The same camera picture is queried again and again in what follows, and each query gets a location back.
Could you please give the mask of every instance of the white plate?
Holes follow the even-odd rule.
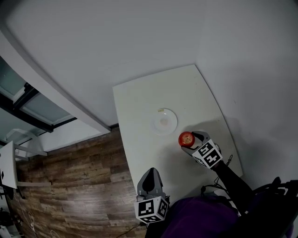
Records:
[[[151,121],[153,132],[159,136],[170,135],[178,125],[177,116],[169,109],[160,108],[156,110]]]

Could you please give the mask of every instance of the white table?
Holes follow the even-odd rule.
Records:
[[[242,169],[223,115],[195,65],[152,74],[113,88],[121,137],[135,188],[142,175],[155,167],[163,191],[171,202],[200,194],[202,185],[213,184],[216,174],[183,152],[178,137],[184,131],[205,130],[217,143],[224,160],[233,155],[230,167]],[[159,108],[172,110],[178,118],[168,136],[155,135],[150,127]]]
[[[28,158],[15,155],[15,149],[27,151],[30,153],[47,155],[46,152],[34,151],[20,145],[15,145],[12,141],[6,146],[0,149],[0,176],[2,184],[8,187],[17,189],[18,186],[51,186],[52,183],[30,183],[30,182],[19,182],[16,172],[15,158],[29,161]]]

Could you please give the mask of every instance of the wooden floor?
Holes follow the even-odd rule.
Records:
[[[52,151],[47,157],[17,162],[17,173],[19,181],[53,184],[22,187],[26,199],[19,194],[12,201],[7,198],[11,210],[23,220],[18,229],[28,238],[52,238],[51,230],[61,238],[115,238],[139,223],[119,128]],[[36,235],[27,224],[31,222],[29,212],[34,217]],[[144,237],[145,233],[145,227],[137,227],[122,237]]]

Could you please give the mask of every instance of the person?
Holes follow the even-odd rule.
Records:
[[[253,190],[223,161],[212,167],[237,209],[225,197],[200,196],[184,198],[169,209],[166,219],[148,226],[145,238],[219,238],[247,213],[255,199]],[[290,238],[291,227],[285,237]]]

